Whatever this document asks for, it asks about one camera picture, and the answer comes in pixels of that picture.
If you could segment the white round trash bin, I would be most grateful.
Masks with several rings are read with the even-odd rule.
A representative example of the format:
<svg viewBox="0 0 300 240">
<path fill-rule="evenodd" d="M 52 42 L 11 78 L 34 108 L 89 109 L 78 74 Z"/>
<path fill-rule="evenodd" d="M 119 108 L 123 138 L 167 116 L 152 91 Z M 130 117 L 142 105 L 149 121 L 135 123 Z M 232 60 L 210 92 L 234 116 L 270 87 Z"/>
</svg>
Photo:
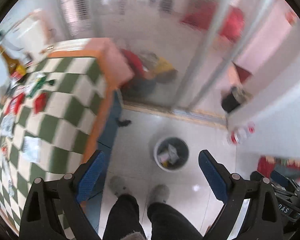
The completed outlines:
<svg viewBox="0 0 300 240">
<path fill-rule="evenodd" d="M 181 170 L 189 160 L 189 148 L 179 137 L 161 138 L 154 146 L 153 159 L 166 172 Z"/>
</svg>

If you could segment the black bucket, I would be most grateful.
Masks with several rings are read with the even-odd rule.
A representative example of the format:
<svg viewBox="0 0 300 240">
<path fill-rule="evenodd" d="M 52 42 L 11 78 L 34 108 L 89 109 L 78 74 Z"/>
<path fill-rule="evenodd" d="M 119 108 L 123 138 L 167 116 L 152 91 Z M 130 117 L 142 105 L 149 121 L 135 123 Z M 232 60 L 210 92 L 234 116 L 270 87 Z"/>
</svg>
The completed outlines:
<svg viewBox="0 0 300 240">
<path fill-rule="evenodd" d="M 239 106 L 248 102 L 252 97 L 253 95 L 246 92 L 243 88 L 234 86 L 222 99 L 221 107 L 227 114 L 229 114 Z"/>
</svg>

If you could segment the pink white box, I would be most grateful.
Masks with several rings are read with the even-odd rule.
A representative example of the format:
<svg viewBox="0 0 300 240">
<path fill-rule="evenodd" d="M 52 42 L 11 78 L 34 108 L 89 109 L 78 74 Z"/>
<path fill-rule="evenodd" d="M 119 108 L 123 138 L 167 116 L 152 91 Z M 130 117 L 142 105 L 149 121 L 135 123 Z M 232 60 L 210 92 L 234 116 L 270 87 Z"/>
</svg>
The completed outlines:
<svg viewBox="0 0 300 240">
<path fill-rule="evenodd" d="M 158 161 L 162 165 L 164 165 L 164 163 L 167 163 L 169 161 L 169 159 L 170 159 L 170 155 L 169 155 L 168 151 L 161 152 L 158 154 Z"/>
</svg>

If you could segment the black trouser left leg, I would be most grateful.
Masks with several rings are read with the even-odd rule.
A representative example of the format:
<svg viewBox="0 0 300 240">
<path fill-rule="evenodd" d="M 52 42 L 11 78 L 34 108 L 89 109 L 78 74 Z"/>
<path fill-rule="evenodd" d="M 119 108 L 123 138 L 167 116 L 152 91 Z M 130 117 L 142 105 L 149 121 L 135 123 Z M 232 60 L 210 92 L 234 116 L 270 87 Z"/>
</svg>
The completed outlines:
<svg viewBox="0 0 300 240">
<path fill-rule="evenodd" d="M 122 194 L 111 208 L 102 239 L 146 239 L 139 222 L 139 205 L 130 194 Z"/>
</svg>

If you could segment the black trouser leg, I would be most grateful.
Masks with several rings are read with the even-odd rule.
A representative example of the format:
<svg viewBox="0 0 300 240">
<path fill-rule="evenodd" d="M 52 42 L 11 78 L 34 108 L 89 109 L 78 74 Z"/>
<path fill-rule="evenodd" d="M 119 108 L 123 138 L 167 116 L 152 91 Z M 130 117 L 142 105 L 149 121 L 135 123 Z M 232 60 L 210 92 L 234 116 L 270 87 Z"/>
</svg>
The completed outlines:
<svg viewBox="0 0 300 240">
<path fill-rule="evenodd" d="M 180 212 L 167 204 L 151 204 L 147 216 L 152 224 L 151 239 L 203 239 Z"/>
<path fill-rule="evenodd" d="M 139 222 L 139 205 L 130 194 L 122 194 L 111 208 L 102 239 L 146 239 Z"/>
</svg>

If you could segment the red packaging bag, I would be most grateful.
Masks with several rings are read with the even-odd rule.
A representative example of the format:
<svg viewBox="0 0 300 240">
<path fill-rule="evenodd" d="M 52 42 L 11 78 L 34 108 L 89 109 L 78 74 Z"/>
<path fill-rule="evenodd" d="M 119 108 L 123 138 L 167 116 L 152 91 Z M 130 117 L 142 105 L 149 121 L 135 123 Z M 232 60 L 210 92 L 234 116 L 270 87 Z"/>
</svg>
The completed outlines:
<svg viewBox="0 0 300 240">
<path fill-rule="evenodd" d="M 262 156 L 258 161 L 257 171 L 268 178 L 271 172 L 277 171 L 289 179 L 300 180 L 300 159 Z"/>
</svg>

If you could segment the green white checkered mat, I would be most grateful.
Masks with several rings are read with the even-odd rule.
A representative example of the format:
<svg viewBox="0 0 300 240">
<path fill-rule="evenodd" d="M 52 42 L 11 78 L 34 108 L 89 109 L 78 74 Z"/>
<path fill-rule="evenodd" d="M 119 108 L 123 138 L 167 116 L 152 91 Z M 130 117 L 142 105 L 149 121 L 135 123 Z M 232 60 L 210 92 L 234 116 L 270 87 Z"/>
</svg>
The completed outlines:
<svg viewBox="0 0 300 240">
<path fill-rule="evenodd" d="M 25 97 L 13 118 L 12 137 L 2 134 L 8 102 L 0 105 L 0 209 L 16 229 L 26 197 L 37 177 L 60 178 L 74 172 L 106 96 L 106 78 L 91 57 L 44 59 L 28 69 L 55 79 Z"/>
</svg>

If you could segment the blue cabinet front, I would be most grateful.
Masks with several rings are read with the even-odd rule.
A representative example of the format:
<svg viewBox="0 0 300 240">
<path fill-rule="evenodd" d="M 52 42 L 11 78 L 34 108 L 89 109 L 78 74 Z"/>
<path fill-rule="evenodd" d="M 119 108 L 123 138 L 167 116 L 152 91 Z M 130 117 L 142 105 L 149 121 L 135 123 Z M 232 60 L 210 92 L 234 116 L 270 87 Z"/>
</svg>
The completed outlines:
<svg viewBox="0 0 300 240">
<path fill-rule="evenodd" d="M 110 155 L 114 145 L 115 137 L 117 134 L 118 124 L 117 120 L 121 116 L 122 106 L 121 106 L 121 94 L 117 90 L 114 93 L 113 103 L 110 108 L 110 113 L 107 118 L 106 125 L 103 129 L 102 134 L 96 141 L 96 146 L 98 150 L 104 153 L 104 166 L 97 182 L 94 185 L 92 192 L 87 200 L 85 207 L 85 215 L 89 220 L 90 224 L 98 233 L 99 223 L 100 223 L 100 213 L 102 204 L 102 195 L 104 190 L 104 185 L 106 181 L 107 169 L 110 162 Z"/>
</svg>

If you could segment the clear bottle red label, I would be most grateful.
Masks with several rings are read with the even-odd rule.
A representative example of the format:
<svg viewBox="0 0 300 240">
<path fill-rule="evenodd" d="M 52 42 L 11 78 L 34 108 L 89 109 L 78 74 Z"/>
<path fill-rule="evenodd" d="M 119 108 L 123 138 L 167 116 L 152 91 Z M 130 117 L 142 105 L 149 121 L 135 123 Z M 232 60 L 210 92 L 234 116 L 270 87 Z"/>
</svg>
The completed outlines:
<svg viewBox="0 0 300 240">
<path fill-rule="evenodd" d="M 234 128 L 228 135 L 227 141 L 229 144 L 238 145 L 242 144 L 247 140 L 252 134 L 255 133 L 255 124 L 250 122 L 245 126 L 240 126 Z"/>
</svg>

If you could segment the sliding glass door frame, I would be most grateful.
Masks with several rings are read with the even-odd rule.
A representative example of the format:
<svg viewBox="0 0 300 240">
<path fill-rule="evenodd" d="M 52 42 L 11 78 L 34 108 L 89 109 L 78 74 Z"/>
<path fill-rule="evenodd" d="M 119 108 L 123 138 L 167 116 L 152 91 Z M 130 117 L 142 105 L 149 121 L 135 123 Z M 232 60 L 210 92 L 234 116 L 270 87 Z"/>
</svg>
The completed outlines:
<svg viewBox="0 0 300 240">
<path fill-rule="evenodd" d="M 272 0 L 59 0 L 71 38 L 107 37 L 134 77 L 123 85 L 127 105 L 225 119 L 228 54 L 242 49 Z"/>
</svg>

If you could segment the crumpled white tissue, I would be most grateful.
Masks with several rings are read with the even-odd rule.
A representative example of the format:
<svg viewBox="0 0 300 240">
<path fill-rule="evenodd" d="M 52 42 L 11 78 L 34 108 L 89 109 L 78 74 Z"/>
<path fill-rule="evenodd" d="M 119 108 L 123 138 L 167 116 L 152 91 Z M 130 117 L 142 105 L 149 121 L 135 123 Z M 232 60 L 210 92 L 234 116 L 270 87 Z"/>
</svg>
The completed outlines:
<svg viewBox="0 0 300 240">
<path fill-rule="evenodd" d="M 176 148 L 173 145 L 168 145 L 168 152 L 170 155 L 169 163 L 174 165 L 179 160 L 179 155 Z"/>
</svg>

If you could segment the grey right slipper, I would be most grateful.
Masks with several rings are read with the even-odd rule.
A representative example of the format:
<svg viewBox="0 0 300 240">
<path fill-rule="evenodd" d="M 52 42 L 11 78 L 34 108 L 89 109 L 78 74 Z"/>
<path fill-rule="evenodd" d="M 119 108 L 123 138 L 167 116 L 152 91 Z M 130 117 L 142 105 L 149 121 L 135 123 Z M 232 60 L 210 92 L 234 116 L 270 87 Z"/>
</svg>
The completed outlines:
<svg viewBox="0 0 300 240">
<path fill-rule="evenodd" d="M 157 185 L 155 186 L 150 194 L 149 194 L 149 200 L 148 204 L 154 204 L 154 203 L 163 203 L 166 204 L 170 196 L 170 189 L 166 185 Z"/>
</svg>

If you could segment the grey left slipper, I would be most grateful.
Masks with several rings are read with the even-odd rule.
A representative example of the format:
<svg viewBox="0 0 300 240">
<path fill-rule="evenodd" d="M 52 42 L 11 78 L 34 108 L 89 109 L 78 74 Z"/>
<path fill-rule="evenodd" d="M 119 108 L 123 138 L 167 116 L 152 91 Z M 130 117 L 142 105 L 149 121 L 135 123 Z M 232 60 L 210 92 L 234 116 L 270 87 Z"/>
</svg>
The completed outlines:
<svg viewBox="0 0 300 240">
<path fill-rule="evenodd" d="M 113 176 L 109 181 L 109 188 L 111 192 L 119 198 L 122 195 L 131 195 L 125 180 L 119 176 Z"/>
</svg>

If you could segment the green white wrapper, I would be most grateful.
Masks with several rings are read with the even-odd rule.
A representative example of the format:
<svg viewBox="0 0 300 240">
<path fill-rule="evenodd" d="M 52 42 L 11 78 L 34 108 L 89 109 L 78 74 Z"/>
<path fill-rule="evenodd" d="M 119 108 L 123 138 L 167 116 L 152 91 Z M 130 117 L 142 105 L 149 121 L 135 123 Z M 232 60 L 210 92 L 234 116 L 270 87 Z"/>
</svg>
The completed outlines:
<svg viewBox="0 0 300 240">
<path fill-rule="evenodd" d="M 35 72 L 28 84 L 24 88 L 24 93 L 27 98 L 33 98 L 34 95 L 38 90 L 40 90 L 43 85 L 48 84 L 50 86 L 53 86 L 55 84 L 56 80 L 55 79 L 47 79 L 47 75 L 41 72 Z"/>
</svg>

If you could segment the red white sugar bag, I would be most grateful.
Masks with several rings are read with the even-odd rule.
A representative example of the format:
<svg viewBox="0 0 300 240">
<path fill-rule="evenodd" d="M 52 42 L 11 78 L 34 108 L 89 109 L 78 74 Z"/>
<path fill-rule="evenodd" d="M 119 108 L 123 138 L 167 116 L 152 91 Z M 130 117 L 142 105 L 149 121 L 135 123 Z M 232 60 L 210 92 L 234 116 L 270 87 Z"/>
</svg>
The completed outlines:
<svg viewBox="0 0 300 240">
<path fill-rule="evenodd" d="M 21 92 L 17 96 L 13 97 L 6 108 L 4 116 L 9 115 L 9 114 L 17 115 L 21 105 L 24 102 L 24 99 L 25 99 L 24 92 Z"/>
</svg>

